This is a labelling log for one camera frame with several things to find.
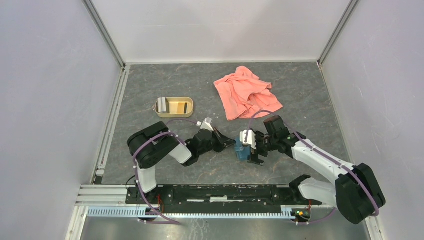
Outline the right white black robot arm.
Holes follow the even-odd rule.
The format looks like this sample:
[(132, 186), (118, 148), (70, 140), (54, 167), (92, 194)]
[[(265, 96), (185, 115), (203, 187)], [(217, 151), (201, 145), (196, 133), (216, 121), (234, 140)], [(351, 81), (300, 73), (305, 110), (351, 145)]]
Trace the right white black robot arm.
[(301, 162), (323, 176), (319, 181), (302, 175), (290, 183), (289, 199), (295, 204), (315, 200), (337, 209), (352, 224), (377, 217), (387, 200), (370, 166), (354, 165), (319, 148), (305, 135), (293, 130), (279, 115), (264, 122), (266, 133), (250, 126), (239, 134), (239, 141), (250, 148), (249, 161), (262, 165), (259, 156), (277, 151)]

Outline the blue card holder wallet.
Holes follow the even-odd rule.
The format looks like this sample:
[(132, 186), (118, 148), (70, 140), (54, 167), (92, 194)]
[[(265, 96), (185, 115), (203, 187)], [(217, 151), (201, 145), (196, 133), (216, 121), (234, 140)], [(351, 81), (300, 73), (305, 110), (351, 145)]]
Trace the blue card holder wallet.
[(235, 139), (234, 151), (239, 161), (248, 161), (251, 155), (251, 146), (243, 145), (239, 138)]

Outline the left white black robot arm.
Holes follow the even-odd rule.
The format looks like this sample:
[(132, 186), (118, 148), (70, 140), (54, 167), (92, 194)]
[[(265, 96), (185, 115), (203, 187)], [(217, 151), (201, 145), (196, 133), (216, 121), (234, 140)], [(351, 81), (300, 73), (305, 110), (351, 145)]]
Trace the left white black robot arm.
[(165, 157), (171, 157), (180, 165), (189, 167), (198, 162), (199, 157), (208, 152), (221, 153), (234, 147), (236, 141), (223, 135), (211, 124), (207, 117), (203, 121), (191, 121), (199, 131), (183, 141), (179, 135), (170, 131), (159, 121), (131, 135), (126, 144), (133, 160), (135, 184), (138, 197), (145, 204), (157, 198), (156, 165)]

